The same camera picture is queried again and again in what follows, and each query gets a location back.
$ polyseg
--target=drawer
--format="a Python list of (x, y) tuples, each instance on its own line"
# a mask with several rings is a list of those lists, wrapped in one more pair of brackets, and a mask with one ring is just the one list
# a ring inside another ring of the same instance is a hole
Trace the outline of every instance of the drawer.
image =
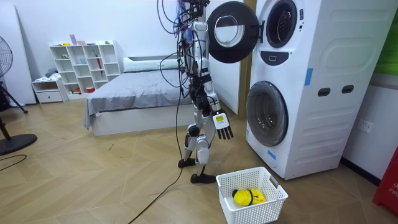
[(51, 103), (63, 101), (61, 93), (59, 91), (48, 91), (42, 93), (36, 93), (37, 98), (41, 103)]

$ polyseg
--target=parquet floor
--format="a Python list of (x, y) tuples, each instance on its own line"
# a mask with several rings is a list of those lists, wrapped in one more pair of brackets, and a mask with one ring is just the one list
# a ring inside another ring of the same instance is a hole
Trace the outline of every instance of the parquet floor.
[[(11, 134), (39, 139), (20, 151), (28, 159), (0, 172), (0, 223), (126, 224), (178, 176), (174, 128), (94, 137), (82, 127), (83, 108), (84, 100), (74, 100), (1, 113)], [(231, 122), (236, 137), (215, 140), (207, 173), (265, 166), (246, 143), (246, 123)], [(185, 128), (178, 134), (182, 145)], [(226, 223), (216, 184), (191, 184), (194, 172), (185, 169), (136, 223)], [(398, 223), (371, 203), (376, 187), (343, 165), (277, 179), (289, 198), (276, 223)]]

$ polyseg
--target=wall outlet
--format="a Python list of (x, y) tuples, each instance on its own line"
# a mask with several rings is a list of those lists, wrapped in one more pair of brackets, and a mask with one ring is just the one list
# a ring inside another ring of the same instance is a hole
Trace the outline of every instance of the wall outlet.
[(372, 126), (373, 126), (372, 122), (365, 121), (362, 119), (358, 121), (358, 129), (365, 133), (369, 134), (372, 130)]

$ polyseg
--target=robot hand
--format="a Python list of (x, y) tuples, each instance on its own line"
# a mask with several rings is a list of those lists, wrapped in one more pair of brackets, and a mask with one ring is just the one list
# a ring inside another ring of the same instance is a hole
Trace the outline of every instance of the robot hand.
[(229, 119), (225, 113), (225, 110), (220, 109), (216, 111), (215, 115), (213, 116), (213, 121), (217, 129), (218, 137), (221, 139), (221, 135), (223, 139), (225, 136), (227, 139), (233, 138), (234, 134), (232, 133), (231, 126), (229, 125)]

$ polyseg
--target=stacked washer and dryer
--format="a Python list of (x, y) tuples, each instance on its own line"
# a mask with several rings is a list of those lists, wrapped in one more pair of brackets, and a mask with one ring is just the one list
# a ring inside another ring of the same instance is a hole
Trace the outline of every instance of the stacked washer and dryer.
[(227, 2), (208, 19), (210, 54), (253, 50), (246, 139), (284, 179), (337, 168), (396, 0)]

